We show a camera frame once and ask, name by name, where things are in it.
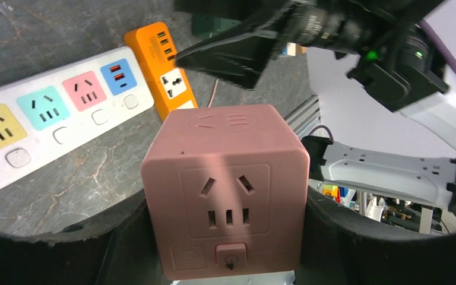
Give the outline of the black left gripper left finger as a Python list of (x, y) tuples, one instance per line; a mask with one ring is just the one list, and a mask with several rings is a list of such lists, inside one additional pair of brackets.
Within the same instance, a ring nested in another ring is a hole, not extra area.
[(143, 191), (57, 233), (0, 232), (0, 284), (168, 284)]

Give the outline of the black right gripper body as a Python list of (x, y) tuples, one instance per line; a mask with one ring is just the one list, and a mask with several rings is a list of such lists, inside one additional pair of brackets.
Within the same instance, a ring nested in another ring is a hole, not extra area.
[(443, 76), (445, 59), (422, 20), (442, 1), (289, 1), (288, 39), (331, 50), (337, 58), (357, 54), (352, 79)]

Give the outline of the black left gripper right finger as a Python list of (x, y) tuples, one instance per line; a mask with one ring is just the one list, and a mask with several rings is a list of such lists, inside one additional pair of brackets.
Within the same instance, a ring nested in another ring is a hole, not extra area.
[(456, 233), (383, 224), (310, 189), (297, 284), (456, 284)]

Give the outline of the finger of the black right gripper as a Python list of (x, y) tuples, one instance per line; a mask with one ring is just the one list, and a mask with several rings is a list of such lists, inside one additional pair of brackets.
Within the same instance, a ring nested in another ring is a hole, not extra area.
[(237, 26), (178, 52), (175, 64), (253, 90), (269, 61), (286, 47), (294, 12), (294, 5), (261, 8)]

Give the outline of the pink cube socket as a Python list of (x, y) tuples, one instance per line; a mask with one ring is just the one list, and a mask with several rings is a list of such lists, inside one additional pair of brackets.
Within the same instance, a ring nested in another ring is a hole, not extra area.
[(141, 167), (164, 276), (295, 270), (309, 164), (270, 104), (172, 111)]

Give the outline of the white multicolour power strip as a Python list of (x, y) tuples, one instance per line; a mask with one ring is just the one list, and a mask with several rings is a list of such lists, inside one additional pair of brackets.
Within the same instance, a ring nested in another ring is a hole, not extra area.
[(126, 46), (0, 87), (0, 189), (153, 104)]

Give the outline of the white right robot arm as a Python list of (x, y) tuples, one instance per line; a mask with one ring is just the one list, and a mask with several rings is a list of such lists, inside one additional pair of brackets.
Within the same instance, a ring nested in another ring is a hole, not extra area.
[[(347, 78), (387, 110), (456, 150), (456, 60), (423, 21), (439, 1), (175, 1), (189, 14), (237, 26), (178, 53), (177, 66), (255, 88), (287, 43), (358, 55)], [(456, 215), (456, 159), (370, 152), (324, 137), (302, 140), (309, 177)]]

